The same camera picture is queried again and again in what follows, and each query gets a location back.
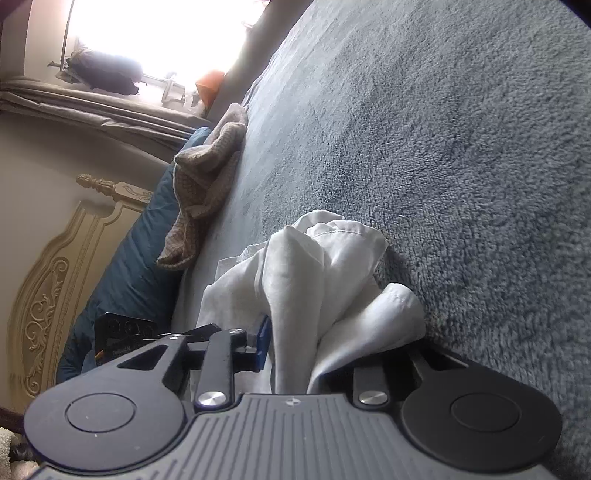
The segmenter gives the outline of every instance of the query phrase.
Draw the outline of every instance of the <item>small logo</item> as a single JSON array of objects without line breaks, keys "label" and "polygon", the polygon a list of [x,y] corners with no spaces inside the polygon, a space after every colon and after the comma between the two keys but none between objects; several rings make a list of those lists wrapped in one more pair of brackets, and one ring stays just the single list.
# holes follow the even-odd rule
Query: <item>small logo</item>
[{"label": "small logo", "polygon": [[301,400],[299,400],[295,397],[291,397],[289,400],[286,400],[285,403],[287,405],[289,405],[290,407],[295,407],[301,403]]}]

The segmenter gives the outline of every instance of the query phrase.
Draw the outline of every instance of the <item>silver rivet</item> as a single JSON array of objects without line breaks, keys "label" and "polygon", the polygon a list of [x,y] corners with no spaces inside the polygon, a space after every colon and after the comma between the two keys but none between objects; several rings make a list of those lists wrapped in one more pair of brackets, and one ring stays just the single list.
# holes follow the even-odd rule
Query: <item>silver rivet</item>
[{"label": "silver rivet", "polygon": [[359,401],[364,405],[384,405],[388,401],[388,396],[384,392],[368,390],[359,395]]},{"label": "silver rivet", "polygon": [[204,407],[219,407],[226,403],[226,396],[222,392],[209,391],[199,395],[197,401]]}]

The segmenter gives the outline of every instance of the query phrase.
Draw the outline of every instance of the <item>bed headboard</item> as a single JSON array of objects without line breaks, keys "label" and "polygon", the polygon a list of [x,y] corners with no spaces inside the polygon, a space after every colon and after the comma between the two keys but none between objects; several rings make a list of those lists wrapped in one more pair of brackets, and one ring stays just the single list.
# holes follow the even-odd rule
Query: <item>bed headboard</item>
[{"label": "bed headboard", "polygon": [[12,306],[7,353],[12,409],[24,412],[55,382],[70,328],[84,309],[115,250],[152,192],[128,183],[79,175],[76,181],[112,197],[106,218],[79,204],[70,223],[43,249]]}]

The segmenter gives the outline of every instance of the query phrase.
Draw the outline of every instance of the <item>bedsheet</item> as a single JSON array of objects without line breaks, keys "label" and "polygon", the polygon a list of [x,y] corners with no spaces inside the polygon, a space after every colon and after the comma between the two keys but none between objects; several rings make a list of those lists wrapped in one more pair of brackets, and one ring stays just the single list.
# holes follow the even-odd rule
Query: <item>bedsheet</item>
[{"label": "bedsheet", "polygon": [[216,264],[312,209],[384,233],[436,342],[545,392],[591,478],[591,30],[558,0],[316,0],[244,100]]}]

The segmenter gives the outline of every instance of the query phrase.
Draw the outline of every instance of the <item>window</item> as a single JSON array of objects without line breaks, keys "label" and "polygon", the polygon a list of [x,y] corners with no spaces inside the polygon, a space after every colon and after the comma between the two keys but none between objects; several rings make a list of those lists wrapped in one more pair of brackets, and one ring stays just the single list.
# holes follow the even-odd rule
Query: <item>window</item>
[{"label": "window", "polygon": [[93,50],[142,64],[140,96],[160,103],[189,96],[211,70],[226,73],[268,0],[76,0],[69,37]]}]

